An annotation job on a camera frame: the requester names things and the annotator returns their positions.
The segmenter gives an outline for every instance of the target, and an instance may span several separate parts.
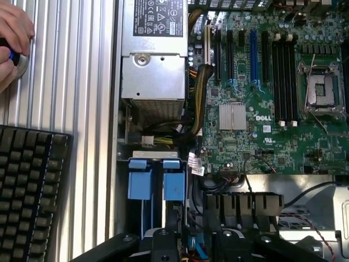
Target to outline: power supply label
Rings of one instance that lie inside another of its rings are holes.
[[[183,36],[183,0],[134,1],[134,36]]]

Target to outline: metal screw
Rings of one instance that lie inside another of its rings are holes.
[[[225,230],[225,231],[223,231],[223,235],[231,236],[231,232],[229,230]]]
[[[167,232],[166,230],[163,230],[163,231],[160,232],[160,235],[163,235],[163,236],[166,236],[168,234],[169,234],[169,232]]]
[[[132,240],[132,237],[129,235],[126,235],[126,237],[124,237],[124,239],[123,239],[123,241],[125,241],[125,242],[129,242],[131,240]]]
[[[267,236],[263,236],[261,238],[262,241],[264,241],[265,243],[270,243],[272,240],[270,238],[268,238]]]

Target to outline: barcode label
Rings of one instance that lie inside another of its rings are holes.
[[[176,34],[176,22],[170,22],[170,35]]]

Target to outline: black pcie slot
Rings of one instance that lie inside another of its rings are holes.
[[[275,110],[275,122],[278,123],[282,120],[281,118],[281,97],[280,97],[280,65],[278,60],[278,43],[273,42],[272,44],[272,60],[273,60],[273,86],[274,86],[274,110]]]
[[[227,70],[228,70],[228,79],[234,79],[233,30],[227,31]]]
[[[349,41],[345,41],[341,46],[342,51],[342,68],[344,81],[344,100],[345,112],[349,114]]]
[[[294,44],[273,42],[273,81],[276,123],[298,122]]]
[[[269,82],[269,34],[262,32],[262,75],[263,83]]]
[[[214,67],[214,76],[216,81],[220,81],[221,80],[221,64],[220,64],[220,60],[222,57],[222,35],[221,35],[221,30],[217,30],[215,33],[215,44],[214,44],[214,63],[215,63],[215,67]]]

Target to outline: green circuit board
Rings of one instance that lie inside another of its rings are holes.
[[[250,155],[261,155],[275,167],[278,174],[345,174],[349,168],[349,132],[346,116],[321,116],[314,118],[302,113],[299,105],[297,127],[281,127],[275,123],[273,68],[270,58],[270,82],[261,83],[261,88],[251,83],[249,32],[257,31],[258,36],[258,78],[262,81],[261,32],[287,32],[296,34],[295,65],[310,65],[313,55],[302,53],[306,44],[324,44],[332,48],[331,54],[316,55],[313,65],[337,66],[339,97],[343,101],[344,89],[341,77],[342,24],[341,18],[331,15],[321,25],[308,20],[307,25],[296,27],[293,22],[284,23],[281,11],[254,15],[251,13],[215,14],[211,21],[213,30],[220,29],[222,35],[221,80],[211,78],[207,88],[206,115],[203,124],[203,148],[200,157],[206,173],[217,174],[222,169],[243,170],[243,163]],[[197,31],[203,25],[197,25]],[[239,47],[237,33],[234,34],[234,78],[236,86],[227,76],[226,32],[245,30],[245,46]],[[195,52],[194,65],[202,63],[202,52]],[[297,73],[297,94],[299,101],[305,99],[307,81]],[[220,130],[219,105],[243,103],[246,108],[245,130]],[[250,174],[268,173],[262,163],[252,160]]]

